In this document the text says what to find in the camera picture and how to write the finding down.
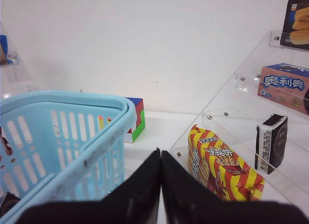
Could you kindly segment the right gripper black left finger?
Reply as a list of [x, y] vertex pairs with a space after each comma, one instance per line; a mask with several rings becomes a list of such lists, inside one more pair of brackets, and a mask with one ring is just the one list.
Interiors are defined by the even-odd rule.
[[160, 150], [99, 201], [48, 202], [26, 209], [19, 224], [155, 224], [160, 195]]

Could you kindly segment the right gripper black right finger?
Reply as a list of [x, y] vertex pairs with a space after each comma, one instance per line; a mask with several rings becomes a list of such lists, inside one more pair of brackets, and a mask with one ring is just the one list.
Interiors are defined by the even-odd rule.
[[273, 201], [223, 201], [194, 179], [167, 151], [161, 153], [168, 224], [307, 224], [296, 206]]

